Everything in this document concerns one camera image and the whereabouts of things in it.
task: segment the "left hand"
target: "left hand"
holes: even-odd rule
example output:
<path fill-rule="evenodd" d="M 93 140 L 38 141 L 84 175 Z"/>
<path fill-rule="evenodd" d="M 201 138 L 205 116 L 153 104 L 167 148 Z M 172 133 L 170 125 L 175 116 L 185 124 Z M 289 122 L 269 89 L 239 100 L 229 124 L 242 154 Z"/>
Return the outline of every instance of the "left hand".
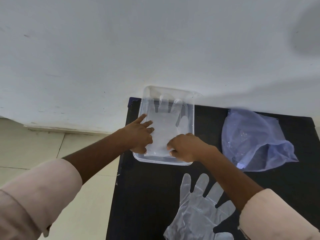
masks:
<path fill-rule="evenodd" d="M 146 145 L 153 142 L 150 134 L 154 131 L 154 128 L 147 128 L 153 122 L 150 120 L 141 124 L 146 116 L 144 113 L 138 119 L 120 129 L 124 133 L 124 140 L 127 141 L 128 147 L 134 153 L 145 154 L 147 152 Z"/>

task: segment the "light pink sleeve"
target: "light pink sleeve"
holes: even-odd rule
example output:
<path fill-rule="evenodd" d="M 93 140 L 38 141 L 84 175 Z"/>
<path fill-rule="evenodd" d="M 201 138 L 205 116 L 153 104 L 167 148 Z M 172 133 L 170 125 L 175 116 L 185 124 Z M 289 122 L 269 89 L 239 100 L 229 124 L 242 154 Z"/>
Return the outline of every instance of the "light pink sleeve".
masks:
<path fill-rule="evenodd" d="M 239 229 L 251 240 L 320 239 L 318 229 L 270 189 L 247 202 L 239 223 Z"/>
<path fill-rule="evenodd" d="M 1 239 L 46 237 L 81 186 L 79 172 L 64 159 L 42 163 L 6 183 L 0 190 Z"/>

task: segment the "right hand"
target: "right hand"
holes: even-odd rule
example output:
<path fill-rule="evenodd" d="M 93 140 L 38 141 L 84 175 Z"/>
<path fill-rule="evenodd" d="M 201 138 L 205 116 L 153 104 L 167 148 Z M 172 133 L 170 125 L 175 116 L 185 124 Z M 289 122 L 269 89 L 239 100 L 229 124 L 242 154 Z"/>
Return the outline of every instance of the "right hand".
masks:
<path fill-rule="evenodd" d="M 181 134 L 169 141 L 167 150 L 173 149 L 170 155 L 185 162 L 201 161 L 209 150 L 216 149 L 192 133 Z"/>

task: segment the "shirt cuff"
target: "shirt cuff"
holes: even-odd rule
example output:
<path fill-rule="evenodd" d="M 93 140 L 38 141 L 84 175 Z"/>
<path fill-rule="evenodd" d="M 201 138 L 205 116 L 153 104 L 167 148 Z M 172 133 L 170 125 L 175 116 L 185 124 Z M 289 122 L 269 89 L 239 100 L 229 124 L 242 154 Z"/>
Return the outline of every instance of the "shirt cuff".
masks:
<path fill-rule="evenodd" d="M 239 228 L 251 240 L 320 239 L 318 229 L 271 189 L 260 191 L 246 203 Z"/>
<path fill-rule="evenodd" d="M 49 227 L 82 186 L 77 169 L 64 159 L 44 162 L 6 183 L 2 190 L 30 215 L 46 237 Z"/>

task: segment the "plastic glove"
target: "plastic glove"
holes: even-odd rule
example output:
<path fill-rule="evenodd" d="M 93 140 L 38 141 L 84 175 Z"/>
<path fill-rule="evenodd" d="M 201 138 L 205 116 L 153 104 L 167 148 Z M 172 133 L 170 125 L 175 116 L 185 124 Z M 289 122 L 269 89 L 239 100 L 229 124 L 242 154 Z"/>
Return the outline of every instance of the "plastic glove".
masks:
<path fill-rule="evenodd" d="M 223 189 L 215 183 L 206 198 L 203 193 L 208 185 L 209 177 L 201 174 L 190 193 L 191 178 L 185 174 L 180 186 L 180 207 L 176 217 L 164 232 L 168 240 L 233 240 L 229 232 L 214 233 L 213 228 L 231 216 L 236 207 L 229 200 L 218 209 L 215 208 Z"/>
<path fill-rule="evenodd" d="M 169 113 L 169 100 L 161 96 L 158 113 L 156 113 L 154 100 L 149 101 L 146 121 L 153 121 L 154 132 L 151 134 L 153 143 L 146 146 L 146 156 L 170 157 L 167 143 L 177 135 L 189 132 L 189 121 L 186 116 L 183 116 L 178 127 L 176 126 L 181 108 L 182 100 L 176 99 Z"/>

